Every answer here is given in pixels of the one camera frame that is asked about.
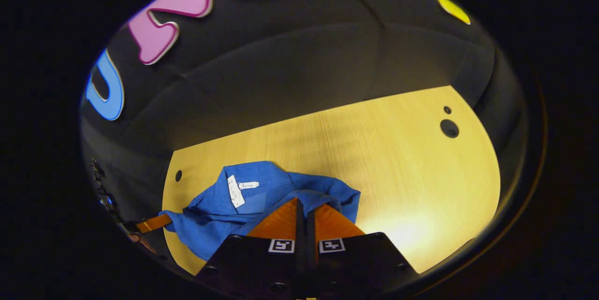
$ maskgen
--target pink letter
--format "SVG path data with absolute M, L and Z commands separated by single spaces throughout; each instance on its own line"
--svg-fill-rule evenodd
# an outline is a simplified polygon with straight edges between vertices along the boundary
M 212 0 L 155 0 L 129 21 L 129 30 L 139 46 L 139 60 L 156 63 L 177 40 L 175 22 L 159 23 L 152 11 L 171 12 L 189 17 L 203 17 L 212 10 Z

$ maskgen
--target screw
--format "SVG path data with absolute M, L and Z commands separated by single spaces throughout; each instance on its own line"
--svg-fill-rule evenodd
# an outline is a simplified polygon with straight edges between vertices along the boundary
M 204 270 L 211 277 L 214 277 L 214 275 L 217 275 L 219 273 L 219 270 L 217 270 L 215 267 L 212 267 L 212 266 L 208 266 L 207 268 L 204 268 Z
M 280 293 L 282 291 L 285 291 L 286 288 L 287 287 L 283 283 L 274 283 L 272 284 L 272 286 L 270 286 L 270 291 Z

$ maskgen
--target orange strap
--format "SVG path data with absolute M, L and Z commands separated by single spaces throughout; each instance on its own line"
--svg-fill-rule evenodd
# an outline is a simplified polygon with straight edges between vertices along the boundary
M 160 229 L 163 226 L 169 225 L 172 223 L 171 217 L 167 214 L 159 215 L 158 217 L 146 219 L 141 223 L 136 224 L 137 228 L 142 234 L 145 234 L 150 231 L 154 231 L 156 229 Z

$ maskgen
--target white tag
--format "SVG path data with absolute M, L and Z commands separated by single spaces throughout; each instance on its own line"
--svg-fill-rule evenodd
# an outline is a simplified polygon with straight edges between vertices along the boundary
M 241 190 L 239 187 L 237 187 L 237 181 L 235 180 L 234 175 L 231 175 L 231 177 L 227 179 L 227 183 L 229 183 L 229 195 L 231 195 L 231 202 L 233 202 L 235 209 L 237 209 L 238 207 L 244 205 L 246 200 L 243 199 Z
M 260 183 L 258 182 L 245 182 L 245 183 L 239 183 L 239 189 L 243 190 L 243 189 L 254 189 L 260 186 Z

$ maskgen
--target wooden table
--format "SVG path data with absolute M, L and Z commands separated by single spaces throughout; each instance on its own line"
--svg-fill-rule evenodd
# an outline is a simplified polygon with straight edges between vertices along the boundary
M 451 108 L 451 115 L 443 110 Z M 447 137 L 451 119 L 460 130 Z M 451 86 L 349 104 L 177 150 L 162 207 L 182 212 L 223 166 L 268 160 L 286 171 L 341 179 L 362 192 L 357 226 L 382 231 L 419 273 L 441 262 L 495 214 L 499 166 L 486 131 Z M 182 179 L 175 181 L 178 170 Z M 165 230 L 175 261 L 204 261 Z

